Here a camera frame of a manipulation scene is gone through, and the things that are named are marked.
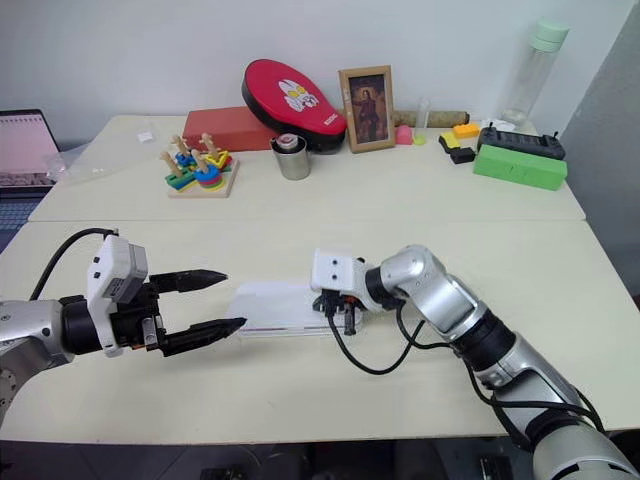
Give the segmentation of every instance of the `clear plastic bottle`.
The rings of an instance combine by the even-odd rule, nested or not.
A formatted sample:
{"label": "clear plastic bottle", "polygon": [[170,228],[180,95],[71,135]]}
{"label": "clear plastic bottle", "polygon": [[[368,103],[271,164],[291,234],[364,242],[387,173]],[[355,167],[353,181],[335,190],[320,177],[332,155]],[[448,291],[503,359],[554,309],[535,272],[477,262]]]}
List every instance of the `clear plastic bottle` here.
{"label": "clear plastic bottle", "polygon": [[504,97],[500,109],[502,120],[522,125],[529,118],[567,33],[569,27],[565,25],[546,19],[538,20],[527,54]]}

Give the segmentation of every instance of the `picture frame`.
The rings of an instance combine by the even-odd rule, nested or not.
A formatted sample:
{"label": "picture frame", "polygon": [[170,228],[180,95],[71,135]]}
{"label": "picture frame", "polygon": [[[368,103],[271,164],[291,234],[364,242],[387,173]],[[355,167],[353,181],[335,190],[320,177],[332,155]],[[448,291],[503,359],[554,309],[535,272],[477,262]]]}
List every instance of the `picture frame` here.
{"label": "picture frame", "polygon": [[391,66],[352,68],[338,74],[351,151],[395,146]]}

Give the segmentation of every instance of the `robotic arm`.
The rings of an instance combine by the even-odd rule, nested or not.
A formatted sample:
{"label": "robotic arm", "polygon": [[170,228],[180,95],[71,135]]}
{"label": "robotic arm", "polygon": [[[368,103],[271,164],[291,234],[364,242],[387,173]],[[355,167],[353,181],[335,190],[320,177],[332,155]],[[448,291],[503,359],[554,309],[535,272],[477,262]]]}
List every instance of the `robotic arm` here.
{"label": "robotic arm", "polygon": [[613,443],[584,421],[579,392],[427,248],[408,246],[378,267],[316,251],[311,286],[322,291],[327,315],[336,299],[353,304],[355,298],[372,312],[411,301],[493,391],[487,403],[514,442],[534,451],[536,479],[640,478]]}
{"label": "robotic arm", "polygon": [[[71,243],[54,255],[48,273]],[[188,270],[151,275],[145,283],[147,271],[144,248],[109,234],[89,267],[86,299],[77,295],[0,302],[0,425],[27,380],[71,362],[75,355],[103,350],[114,357],[129,346],[157,349],[167,357],[226,338],[244,325],[245,318],[212,320],[168,334],[158,306],[160,294],[200,290],[227,276]],[[48,273],[32,297],[39,296]]]}

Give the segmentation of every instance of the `red box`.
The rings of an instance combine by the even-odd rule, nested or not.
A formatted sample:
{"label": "red box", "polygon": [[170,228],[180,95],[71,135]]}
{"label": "red box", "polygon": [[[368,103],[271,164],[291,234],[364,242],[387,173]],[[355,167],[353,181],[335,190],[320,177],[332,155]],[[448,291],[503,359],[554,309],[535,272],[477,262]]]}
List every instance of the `red box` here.
{"label": "red box", "polygon": [[189,112],[182,137],[189,148],[206,150],[201,135],[213,137],[216,147],[230,152],[270,150],[269,140],[277,136],[265,127],[248,107],[214,108]]}

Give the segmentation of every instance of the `white table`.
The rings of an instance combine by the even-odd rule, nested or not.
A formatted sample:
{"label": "white table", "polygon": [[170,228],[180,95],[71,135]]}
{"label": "white table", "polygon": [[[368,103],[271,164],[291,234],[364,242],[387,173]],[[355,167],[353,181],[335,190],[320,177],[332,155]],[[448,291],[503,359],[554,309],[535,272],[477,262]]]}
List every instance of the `white table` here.
{"label": "white table", "polygon": [[[291,182],[271,151],[239,152],[238,177],[228,199],[174,199],[158,158],[185,117],[114,117],[87,148],[83,161],[96,167],[125,158],[132,166],[81,184],[56,185],[31,221],[289,219],[333,222],[339,218],[416,222],[478,220],[583,220],[569,187],[559,191],[474,175],[473,164],[454,165],[428,129],[425,146],[398,146],[353,155],[313,158],[311,175]],[[156,140],[140,144],[149,129]]]}
{"label": "white table", "polygon": [[[230,275],[204,291],[163,295],[170,331],[223,315],[242,282],[307,281],[317,246],[352,247],[378,262],[407,243],[425,244],[589,396],[607,428],[640,426],[633,378],[640,315],[585,222],[30,223],[0,256],[0,299],[27,298],[57,245],[95,225],[118,226],[145,246],[152,273],[200,267]],[[98,245],[86,239],[69,250],[43,298],[84,293]],[[402,347],[390,317],[368,321],[348,343],[372,366],[389,364]],[[27,383],[0,438],[198,444],[503,433],[450,352],[414,351],[393,374],[372,377],[350,365],[331,337],[233,336],[171,358],[78,357]]]}

